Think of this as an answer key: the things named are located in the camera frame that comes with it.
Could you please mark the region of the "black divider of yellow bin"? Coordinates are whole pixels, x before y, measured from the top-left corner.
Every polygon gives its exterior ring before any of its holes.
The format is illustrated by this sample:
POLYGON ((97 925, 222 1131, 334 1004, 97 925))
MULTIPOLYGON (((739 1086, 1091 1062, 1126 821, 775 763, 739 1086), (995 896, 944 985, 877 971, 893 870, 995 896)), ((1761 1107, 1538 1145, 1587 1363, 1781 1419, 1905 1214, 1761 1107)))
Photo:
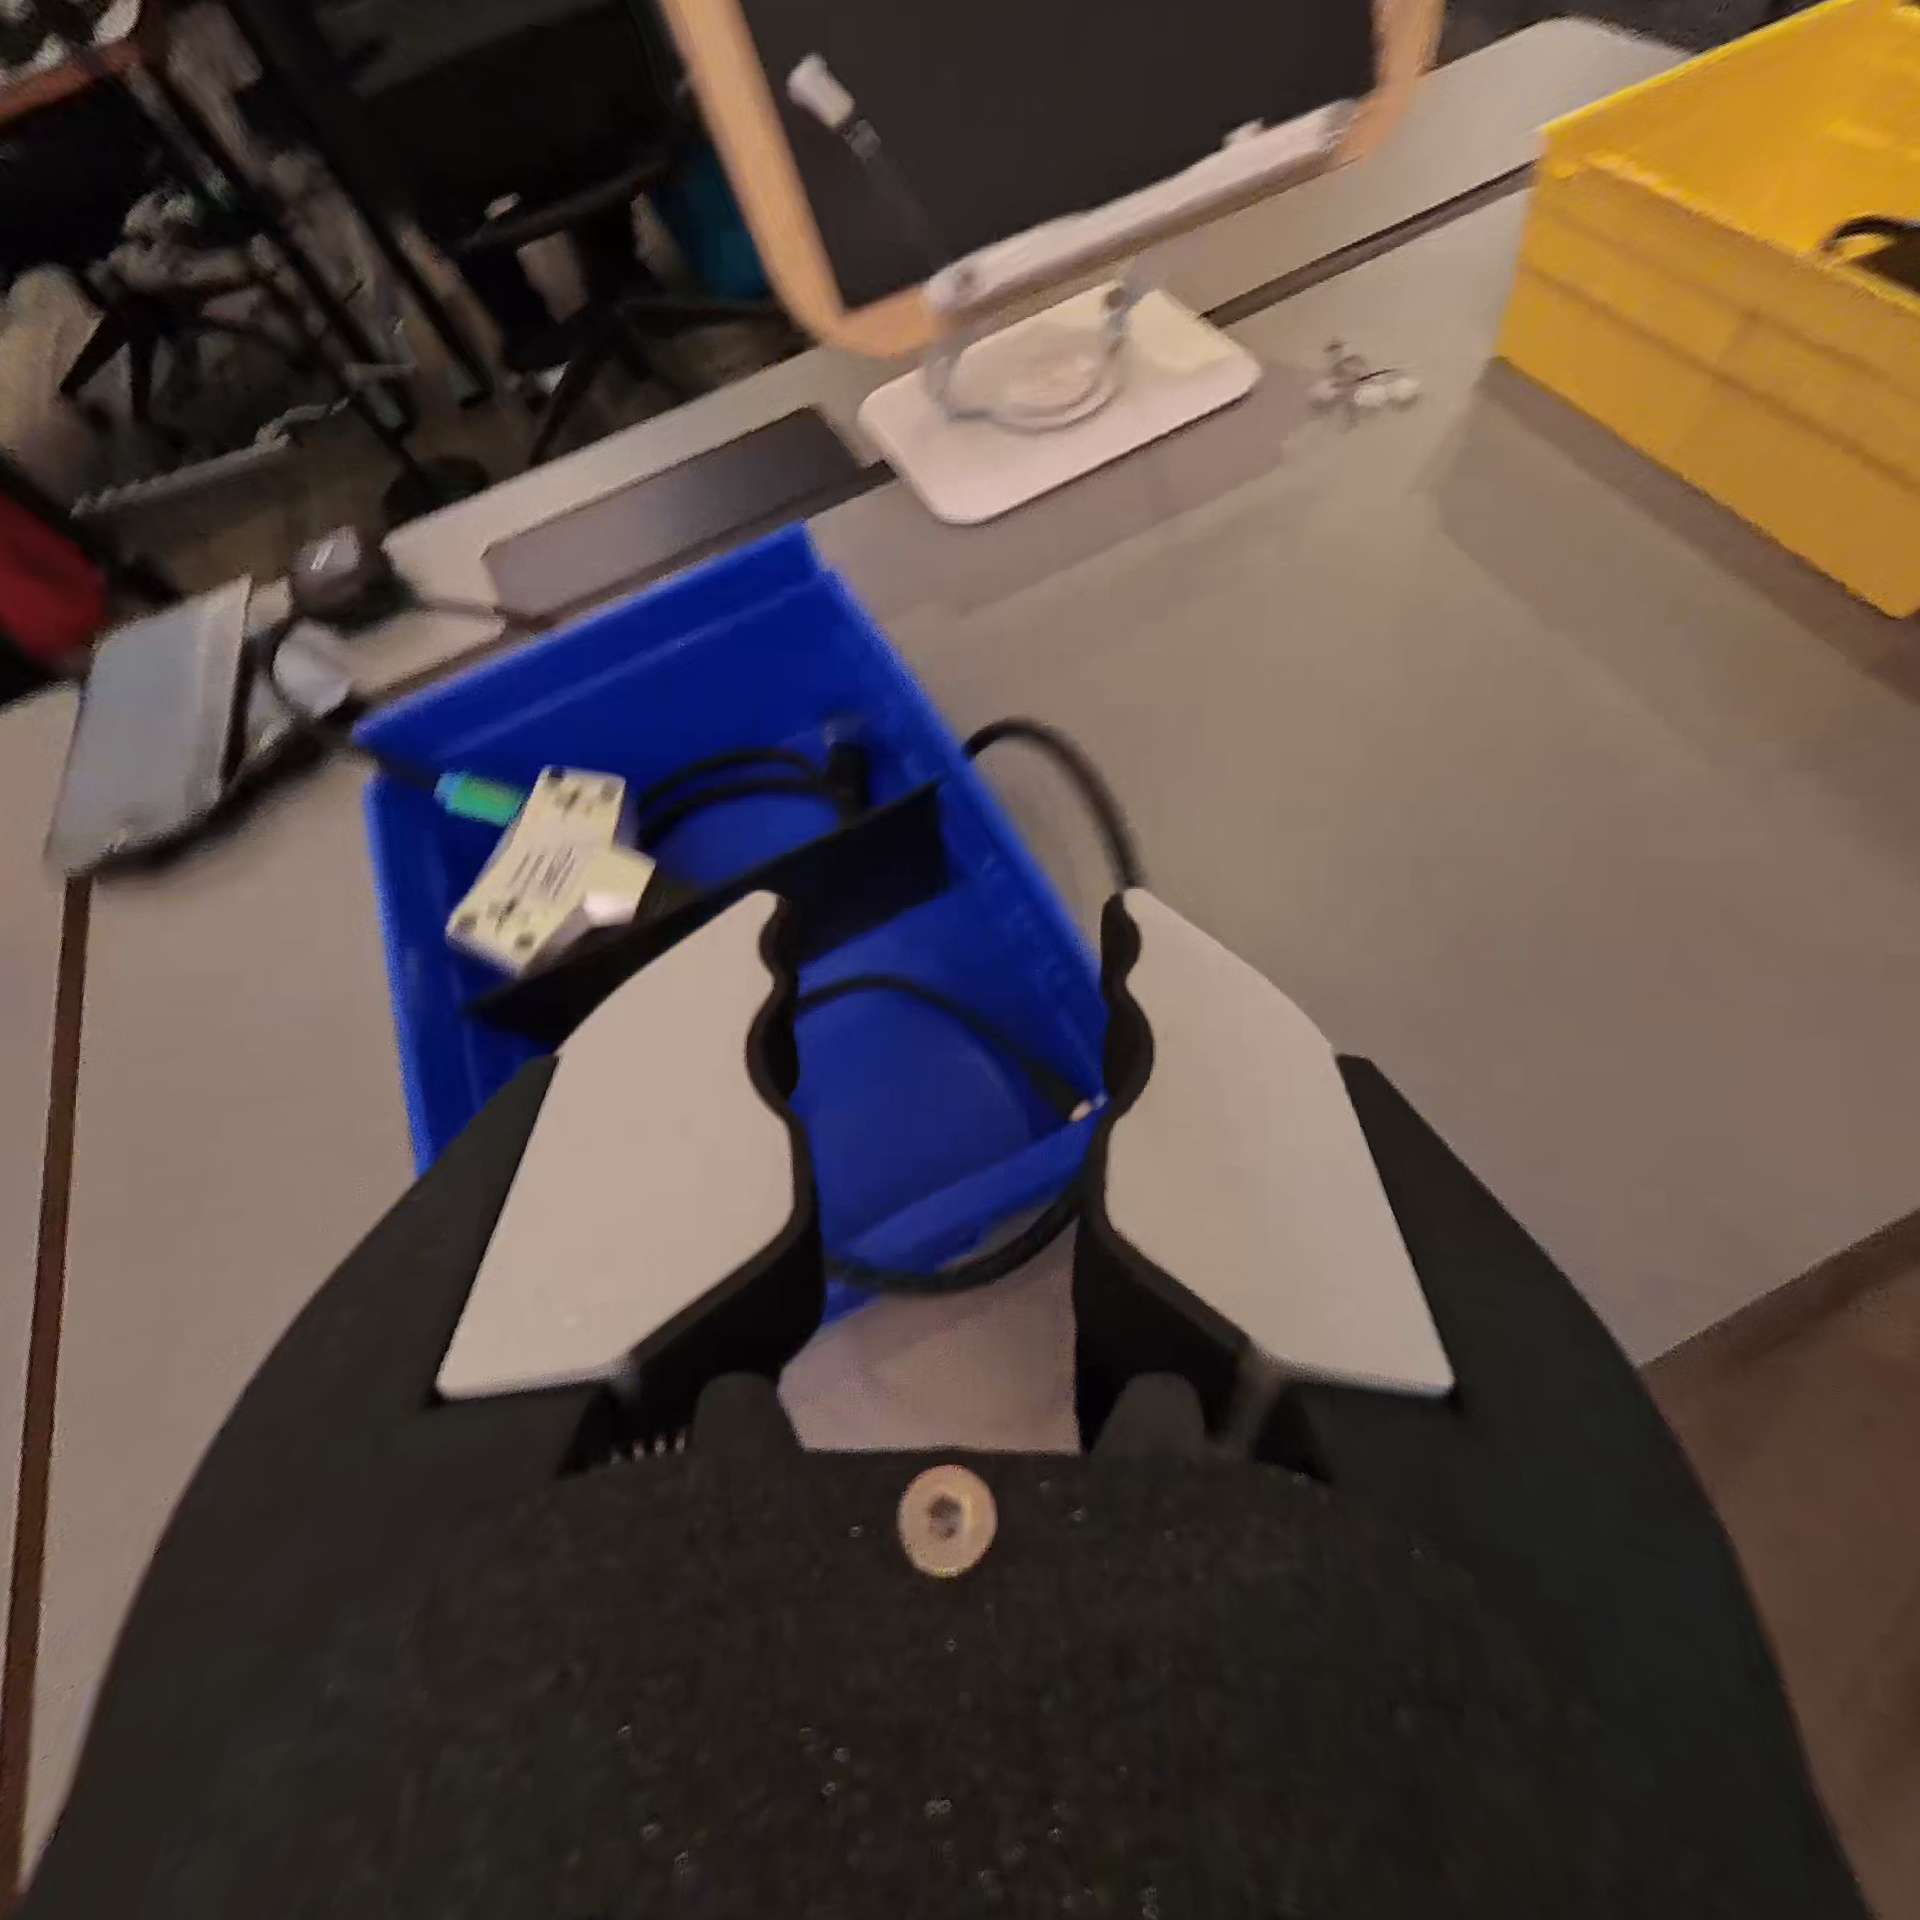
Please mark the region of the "black divider of yellow bin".
POLYGON ((1821 259, 1863 272, 1917 298, 1917 219, 1863 216, 1835 226, 1819 245, 1821 259))

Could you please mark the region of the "black divider of blue bin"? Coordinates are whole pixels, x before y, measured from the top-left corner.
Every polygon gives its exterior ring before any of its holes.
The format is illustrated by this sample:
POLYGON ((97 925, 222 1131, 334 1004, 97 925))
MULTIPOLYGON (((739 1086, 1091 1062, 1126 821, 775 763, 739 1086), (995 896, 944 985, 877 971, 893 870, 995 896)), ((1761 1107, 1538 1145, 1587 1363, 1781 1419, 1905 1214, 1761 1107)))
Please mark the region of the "black divider of blue bin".
POLYGON ((942 786, 922 782, 746 870, 694 883, 653 875, 632 916, 594 928, 558 960, 467 998, 463 1016, 541 1049, 562 1045, 617 987, 730 909, 767 894, 807 962, 934 898, 947 883, 942 786))

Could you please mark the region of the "black office chair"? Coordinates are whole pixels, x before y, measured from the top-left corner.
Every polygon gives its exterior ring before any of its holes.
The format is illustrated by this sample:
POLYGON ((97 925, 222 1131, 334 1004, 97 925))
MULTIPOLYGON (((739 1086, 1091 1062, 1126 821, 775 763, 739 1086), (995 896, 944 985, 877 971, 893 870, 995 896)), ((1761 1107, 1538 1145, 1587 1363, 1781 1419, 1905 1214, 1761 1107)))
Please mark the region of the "black office chair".
POLYGON ((493 323, 498 352, 521 390, 538 396, 528 467, 550 461, 600 376, 618 371, 634 386, 669 401, 711 393, 712 373, 688 361, 683 345, 721 331, 727 345, 785 356, 800 337, 770 298, 690 290, 662 280, 641 256, 634 205, 665 179, 665 160, 641 160, 568 193, 528 201, 463 193, 447 205, 435 240, 447 264, 493 323), (582 301, 555 318, 521 256, 565 243, 582 277, 582 301))

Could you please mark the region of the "black board with wooden frame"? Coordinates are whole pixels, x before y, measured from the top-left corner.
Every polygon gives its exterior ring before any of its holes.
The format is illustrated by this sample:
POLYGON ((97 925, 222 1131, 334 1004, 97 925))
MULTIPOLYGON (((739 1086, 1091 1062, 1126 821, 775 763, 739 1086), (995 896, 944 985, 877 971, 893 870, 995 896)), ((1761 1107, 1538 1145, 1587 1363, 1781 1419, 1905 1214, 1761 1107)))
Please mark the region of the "black board with wooden frame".
POLYGON ((1443 5, 662 5, 783 313, 903 360, 1363 157, 1443 5))

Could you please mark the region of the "small metal clips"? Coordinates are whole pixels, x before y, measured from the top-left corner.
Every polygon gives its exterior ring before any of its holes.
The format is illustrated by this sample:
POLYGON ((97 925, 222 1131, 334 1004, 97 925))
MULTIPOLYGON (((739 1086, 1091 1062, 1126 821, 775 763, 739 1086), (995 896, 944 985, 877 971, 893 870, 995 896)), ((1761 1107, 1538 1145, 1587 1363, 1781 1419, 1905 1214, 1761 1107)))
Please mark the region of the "small metal clips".
POLYGON ((1319 416, 1354 422, 1363 416, 1406 412, 1422 393, 1422 380, 1406 369, 1375 366, 1363 352, 1329 344, 1321 376, 1311 384, 1309 406, 1319 416))

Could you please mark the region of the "silver metal HDMI switch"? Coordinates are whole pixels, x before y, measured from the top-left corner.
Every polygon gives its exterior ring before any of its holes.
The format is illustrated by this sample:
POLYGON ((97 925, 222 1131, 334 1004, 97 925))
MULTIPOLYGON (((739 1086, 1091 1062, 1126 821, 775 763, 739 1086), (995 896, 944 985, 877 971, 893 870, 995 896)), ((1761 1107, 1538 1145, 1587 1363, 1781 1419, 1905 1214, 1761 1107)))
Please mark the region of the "silver metal HDMI switch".
POLYGON ((626 780, 541 769, 450 907, 447 948, 522 978, 591 933, 631 925, 657 875, 634 833, 626 780))

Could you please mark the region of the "teal bag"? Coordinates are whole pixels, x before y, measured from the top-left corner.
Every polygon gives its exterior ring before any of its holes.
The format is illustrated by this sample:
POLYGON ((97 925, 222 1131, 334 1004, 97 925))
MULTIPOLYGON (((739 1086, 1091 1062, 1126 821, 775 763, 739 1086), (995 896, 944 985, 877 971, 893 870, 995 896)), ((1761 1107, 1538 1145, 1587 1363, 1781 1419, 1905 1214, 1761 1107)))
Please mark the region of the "teal bag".
POLYGON ((746 229, 727 171, 706 142, 671 160, 650 189, 656 218, 693 283, 707 298, 762 301, 771 283, 746 229))

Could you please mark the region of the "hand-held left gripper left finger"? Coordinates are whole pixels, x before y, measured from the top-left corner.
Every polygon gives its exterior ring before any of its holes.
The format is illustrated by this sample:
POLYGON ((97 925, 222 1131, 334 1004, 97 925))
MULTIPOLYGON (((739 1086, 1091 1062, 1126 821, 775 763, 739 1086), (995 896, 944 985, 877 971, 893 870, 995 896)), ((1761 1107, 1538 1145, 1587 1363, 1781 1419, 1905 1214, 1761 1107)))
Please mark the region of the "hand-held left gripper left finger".
POLYGON ((442 1352, 442 1402, 606 1389, 643 1435, 777 1386, 824 1309, 787 905, 744 894, 559 1045, 442 1352))

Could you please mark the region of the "black round device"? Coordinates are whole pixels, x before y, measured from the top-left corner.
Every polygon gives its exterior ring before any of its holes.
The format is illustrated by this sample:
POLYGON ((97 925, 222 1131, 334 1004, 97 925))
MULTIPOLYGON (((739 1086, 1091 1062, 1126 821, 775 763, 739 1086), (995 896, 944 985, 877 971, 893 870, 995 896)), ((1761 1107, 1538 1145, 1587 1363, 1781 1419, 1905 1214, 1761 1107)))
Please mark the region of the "black round device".
POLYGON ((286 570, 289 610, 335 634, 361 634, 411 606, 382 542, 341 526, 299 546, 286 570))

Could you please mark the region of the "blue plastic bin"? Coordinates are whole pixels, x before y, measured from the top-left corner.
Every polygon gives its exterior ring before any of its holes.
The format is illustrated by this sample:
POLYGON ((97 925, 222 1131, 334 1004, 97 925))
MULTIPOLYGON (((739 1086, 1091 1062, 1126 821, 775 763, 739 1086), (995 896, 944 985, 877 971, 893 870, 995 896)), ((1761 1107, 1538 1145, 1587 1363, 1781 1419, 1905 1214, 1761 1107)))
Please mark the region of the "blue plastic bin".
MULTIPOLYGON (((792 1096, 830 1252, 826 1315, 866 1272, 966 1261, 1069 1187, 1102 1097, 1097 962, 968 749, 803 533, 767 534, 371 710, 354 746, 531 786, 626 780, 662 875, 712 883, 937 782, 945 886, 800 962, 792 1096)), ((415 1166, 535 1046, 463 1016, 513 978, 446 944, 503 829, 371 770, 374 907, 415 1166)))

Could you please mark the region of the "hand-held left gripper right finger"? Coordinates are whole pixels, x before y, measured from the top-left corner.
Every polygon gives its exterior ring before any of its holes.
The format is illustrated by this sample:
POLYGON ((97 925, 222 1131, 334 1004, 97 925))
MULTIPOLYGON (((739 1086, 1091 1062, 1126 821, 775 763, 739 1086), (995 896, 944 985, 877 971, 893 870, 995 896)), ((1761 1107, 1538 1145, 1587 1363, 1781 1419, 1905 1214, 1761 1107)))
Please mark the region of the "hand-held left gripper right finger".
POLYGON ((1102 1104, 1071 1248, 1071 1412, 1170 1384, 1199 1444, 1275 1444, 1303 1393, 1447 1409, 1435 1324, 1322 1029, 1145 886, 1105 900, 1102 1104))

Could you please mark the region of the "yellow plastic bin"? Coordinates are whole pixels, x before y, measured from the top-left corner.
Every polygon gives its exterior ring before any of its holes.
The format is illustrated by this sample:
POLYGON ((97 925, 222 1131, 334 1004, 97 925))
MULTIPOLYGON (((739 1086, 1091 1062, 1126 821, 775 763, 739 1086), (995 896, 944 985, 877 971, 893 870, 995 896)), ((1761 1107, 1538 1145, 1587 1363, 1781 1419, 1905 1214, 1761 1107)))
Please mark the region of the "yellow plastic bin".
POLYGON ((1542 133, 1496 355, 1887 618, 1917 603, 1915 5, 1781 19, 1542 133))

